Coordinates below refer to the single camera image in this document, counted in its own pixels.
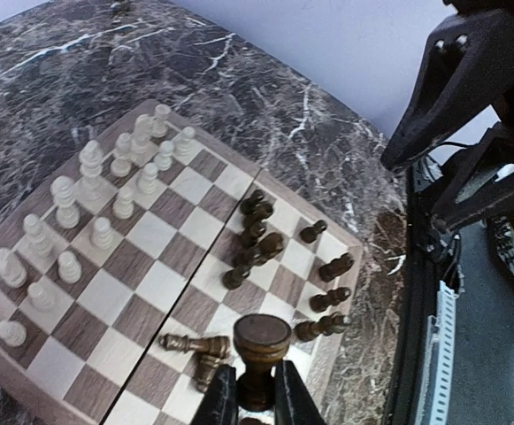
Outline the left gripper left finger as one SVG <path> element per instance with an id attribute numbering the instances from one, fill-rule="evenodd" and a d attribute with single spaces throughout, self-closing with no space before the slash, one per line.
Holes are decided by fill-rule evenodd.
<path id="1" fill-rule="evenodd" d="M 228 365 L 217 368 L 208 390 L 197 408 L 191 425 L 237 425 L 236 370 Z"/>

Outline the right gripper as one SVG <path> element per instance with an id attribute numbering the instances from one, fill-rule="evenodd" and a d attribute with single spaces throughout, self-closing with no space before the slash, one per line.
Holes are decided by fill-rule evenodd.
<path id="1" fill-rule="evenodd" d="M 499 122 L 457 152 L 431 189 L 432 226 L 457 230 L 514 210 L 514 1 L 455 1 L 427 38 L 410 103 L 380 161 L 397 171 L 491 106 Z"/>

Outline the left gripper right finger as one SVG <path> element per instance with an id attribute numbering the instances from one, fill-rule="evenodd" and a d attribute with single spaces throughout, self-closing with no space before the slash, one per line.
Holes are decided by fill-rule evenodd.
<path id="1" fill-rule="evenodd" d="M 276 425 L 326 425 L 295 364 L 283 360 L 274 376 L 274 423 Z"/>

